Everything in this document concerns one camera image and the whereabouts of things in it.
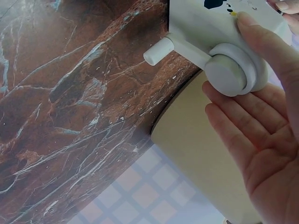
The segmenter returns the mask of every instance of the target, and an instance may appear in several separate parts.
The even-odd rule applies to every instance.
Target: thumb
[[[299,140],[299,55],[278,35],[259,26],[247,13],[237,18],[238,28],[247,44],[275,71],[284,87],[289,119]]]

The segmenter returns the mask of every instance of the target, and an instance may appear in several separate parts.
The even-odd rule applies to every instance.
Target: fingernail
[[[242,25],[249,27],[253,25],[258,25],[257,21],[253,19],[248,13],[246,12],[240,12],[238,13],[238,22],[241,23]]]
[[[289,5],[285,1],[280,1],[275,4],[281,11],[287,10]]]

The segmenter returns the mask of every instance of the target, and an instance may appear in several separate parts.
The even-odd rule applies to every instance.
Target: white plastic knob
[[[148,64],[155,66],[173,50],[173,42],[169,38],[164,37],[149,50],[147,50],[143,54],[143,57]]]
[[[205,72],[211,85],[228,97],[239,95],[247,85],[246,75],[242,68],[225,55],[215,55],[206,63]]]

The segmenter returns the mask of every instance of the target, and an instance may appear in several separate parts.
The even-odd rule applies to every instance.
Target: brown marble surface
[[[149,146],[197,68],[143,52],[166,0],[0,0],[0,224],[58,224]]]

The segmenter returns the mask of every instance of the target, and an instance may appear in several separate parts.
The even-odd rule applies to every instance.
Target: hand
[[[203,91],[211,125],[242,172],[252,203],[269,224],[299,223],[299,55],[246,13],[237,24],[248,45],[274,69],[273,85],[229,98],[209,82]]]
[[[289,23],[292,32],[299,35],[299,0],[269,0],[269,3],[285,13],[283,17]]]

